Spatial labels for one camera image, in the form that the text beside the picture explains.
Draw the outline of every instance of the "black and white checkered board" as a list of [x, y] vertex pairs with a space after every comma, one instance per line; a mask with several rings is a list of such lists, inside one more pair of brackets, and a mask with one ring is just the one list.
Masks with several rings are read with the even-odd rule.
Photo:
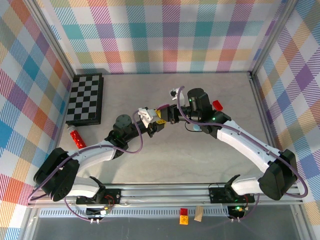
[[100, 124], [103, 87], [102, 74], [76, 75], [71, 86], [66, 124]]

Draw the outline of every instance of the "wooden block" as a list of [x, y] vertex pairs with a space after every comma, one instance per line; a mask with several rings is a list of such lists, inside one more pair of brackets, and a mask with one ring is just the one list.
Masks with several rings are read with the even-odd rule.
[[203, 206], [196, 206], [194, 220], [201, 222], [203, 214], [204, 214], [204, 207]]

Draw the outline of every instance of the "aluminum rail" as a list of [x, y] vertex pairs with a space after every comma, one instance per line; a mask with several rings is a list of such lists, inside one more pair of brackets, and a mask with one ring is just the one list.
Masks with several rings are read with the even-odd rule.
[[[237, 203], [210, 203], [209, 185], [211, 183], [162, 183], [162, 184], [106, 184], [107, 189], [121, 189], [120, 204], [115, 207], [192, 207], [192, 206], [236, 206]], [[222, 188], [224, 184], [214, 183], [210, 188]], [[299, 195], [296, 185], [293, 185], [288, 193]], [[41, 190], [35, 197], [43, 195]], [[76, 197], [67, 197], [67, 202], [76, 205]], [[260, 205], [299, 205], [299, 198], [284, 195], [279, 201], [275, 201], [260, 195]], [[53, 202], [48, 196], [28, 204], [30, 208], [61, 208], [63, 200]], [[90, 204], [90, 208], [103, 207], [101, 204]]]

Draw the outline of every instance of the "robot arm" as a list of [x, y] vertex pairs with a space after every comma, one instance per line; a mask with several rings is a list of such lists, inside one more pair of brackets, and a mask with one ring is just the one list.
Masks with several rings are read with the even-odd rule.
[[[173, 100], [177, 98], [177, 92], [177, 89], [170, 92]], [[271, 199], [279, 200], [297, 180], [297, 177], [287, 166], [272, 157], [270, 153], [280, 156], [297, 169], [295, 155], [289, 150], [281, 152], [279, 149], [268, 146], [241, 129], [225, 113], [212, 109], [209, 97], [203, 89], [191, 89], [187, 96], [190, 106], [184, 106], [184, 98], [183, 100], [180, 98], [179, 103], [183, 114], [188, 119], [197, 123], [217, 123], [236, 128], [265, 146], [268, 150], [265, 151], [259, 148], [243, 135], [229, 130], [227, 127], [216, 125], [200, 126], [203, 133], [234, 147], [251, 160], [261, 171], [261, 174], [256, 176], [234, 176], [225, 184], [226, 196], [234, 200], [245, 194], [264, 193]], [[151, 138], [156, 132], [164, 128], [165, 122], [176, 124], [180, 121], [186, 121], [176, 104], [165, 106], [161, 110], [148, 109], [147, 107], [140, 108], [138, 114], [140, 120], [137, 122], [137, 126], [141, 134], [147, 133]], [[108, 137], [96, 144], [100, 147], [92, 149], [92, 146], [89, 146], [85, 152], [73, 157], [42, 187], [42, 190], [53, 201], [59, 201], [65, 196], [85, 196], [91, 198], [95, 203], [101, 203], [107, 194], [103, 184], [94, 177], [77, 177], [77, 173], [94, 164], [116, 159], [123, 154], [122, 151], [112, 147], [101, 146], [116, 146], [127, 150], [129, 147], [128, 142], [138, 136], [138, 130], [132, 123], [130, 116], [120, 115], [116, 119], [113, 130], [110, 131]], [[35, 174], [33, 180], [40, 185], [63, 160], [74, 153], [74, 151], [66, 152], [61, 148], [54, 149]]]

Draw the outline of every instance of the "colorful plaid wallpaper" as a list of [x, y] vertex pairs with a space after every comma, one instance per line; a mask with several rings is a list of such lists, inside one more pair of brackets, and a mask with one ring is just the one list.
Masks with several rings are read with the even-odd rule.
[[111, 74], [248, 71], [284, 2], [38, 0], [74, 69]]
[[18, 237], [71, 81], [23, 0], [0, 0], [0, 240]]
[[320, 1], [298, 1], [258, 83], [278, 146], [296, 153], [307, 180], [305, 207], [320, 239]]
[[265, 45], [266, 45], [266, 43], [267, 43], [267, 41], [268, 41], [268, 39], [269, 39], [270, 33], [272, 32], [273, 28], [275, 27], [275, 25], [276, 25], [279, 17], [280, 17], [281, 14], [283, 13], [283, 10], [284, 10], [284, 8], [285, 8], [285, 6], [286, 6], [287, 1], [288, 1], [288, 0], [282, 0], [282, 1], [281, 1], [278, 9], [277, 9], [276, 12], [275, 12], [275, 15], [273, 16], [273, 19], [272, 19], [272, 21], [271, 21], [268, 29], [266, 30], [266, 32], [265, 32], [265, 34], [264, 34], [264, 36], [263, 36], [262, 41], [261, 41], [260, 44], [259, 44], [259, 47], [258, 47], [257, 51], [255, 52], [255, 55], [254, 55], [254, 57], [253, 57], [253, 60], [252, 60], [252, 62], [251, 62], [251, 64], [250, 64], [250, 67], [249, 67], [248, 71], [252, 71], [252, 70], [254, 69], [254, 67], [255, 67], [255, 65], [256, 65], [256, 62], [257, 62], [257, 60], [258, 60], [258, 57], [260, 56], [261, 51], [262, 51], [263, 48], [265, 47]]

